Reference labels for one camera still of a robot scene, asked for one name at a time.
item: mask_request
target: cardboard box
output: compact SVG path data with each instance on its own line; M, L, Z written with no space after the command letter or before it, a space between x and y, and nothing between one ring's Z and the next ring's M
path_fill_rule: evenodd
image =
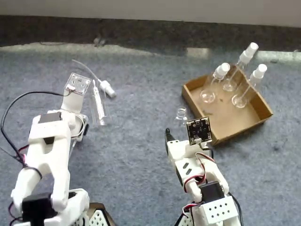
M230 73L235 67L234 65L231 66ZM204 75L184 84L182 95L196 118L209 116L214 145L264 123L273 115L263 97L253 88L251 89L256 92L255 97L244 108L235 107L231 101L233 92L222 90L222 86L220 86L221 90L218 91L219 95L216 99L218 103L208 107L200 100L199 96L207 76ZM238 70L234 78L237 84L242 80L248 82L241 70Z

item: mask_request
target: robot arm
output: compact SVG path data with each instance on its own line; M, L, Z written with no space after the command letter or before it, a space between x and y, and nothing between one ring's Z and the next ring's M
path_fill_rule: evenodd
M207 126L198 127L200 120L207 120ZM206 143L210 142L211 133L207 134L208 139L200 139L200 134L196 131L208 128L209 119L200 120L188 122L194 125L192 128L195 130L191 131L188 127L189 140L176 140L169 129L166 129L168 158L184 191L193 199L192 204L183 208L183 211L189 213L184 213L176 225L240 226L235 203L232 196L228 195L229 185L209 156L210 150Z
M24 223L20 226L68 226L89 208L85 190L69 191L68 163L71 142L81 141L86 132L87 116L80 111L90 82L71 74L61 109L38 115L32 121L25 158L29 167L20 171L11 193L16 209L23 216ZM40 179L49 173L54 177L53 191L31 195Z

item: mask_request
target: gray carpet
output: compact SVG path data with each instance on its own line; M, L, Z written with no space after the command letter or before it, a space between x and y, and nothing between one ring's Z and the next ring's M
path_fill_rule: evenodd
M71 59L115 88L117 98L108 101L113 124L91 126L69 170L70 188L86 189L119 226L174 225L190 197L167 160L164 130L177 107L186 105L181 86L222 62L236 62L249 42L257 42L263 51L247 71L268 66L262 95L274 116L218 146L215 159L241 204L245 226L300 224L301 29L47 17L1 17L0 27L0 114L24 92L62 92L71 72L89 76ZM94 47L97 35L107 45ZM32 95L18 102L6 124L16 145L26 144L35 115L58 109L61 101ZM87 99L83 113L90 114ZM3 137L0 145L10 150ZM0 156L0 218L8 225L6 207L20 165ZM51 186L47 177L37 191Z

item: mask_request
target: clear plastic bottle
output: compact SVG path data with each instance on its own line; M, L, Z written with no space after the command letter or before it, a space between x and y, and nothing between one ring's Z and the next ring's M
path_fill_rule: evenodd
M267 69L266 65L261 64L253 71L248 81L244 80L241 82L236 94L232 98L232 103L235 107L244 108L254 97L256 93L255 90L259 91L261 80Z
M234 71L231 74L226 75L225 77L223 85L223 89L225 91L232 92L236 90L237 84L233 80L234 76L236 75L238 69L243 70L248 65L257 50L258 45L255 42L251 42L248 48L242 52L242 54L239 56L238 62L235 64L236 68L234 69Z
M207 77L204 89L200 93L200 98L203 102L210 104L216 99L219 92L219 83L223 80L229 70L230 65L228 63L223 63L216 68L211 76Z
M177 110L176 117L172 121L172 125L169 127L170 132L176 140L187 140L188 134L186 129L186 108L180 107Z

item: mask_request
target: circuit board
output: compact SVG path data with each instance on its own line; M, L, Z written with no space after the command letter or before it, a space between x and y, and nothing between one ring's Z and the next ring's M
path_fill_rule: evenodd
M188 121L186 126L190 145L212 140L209 117Z

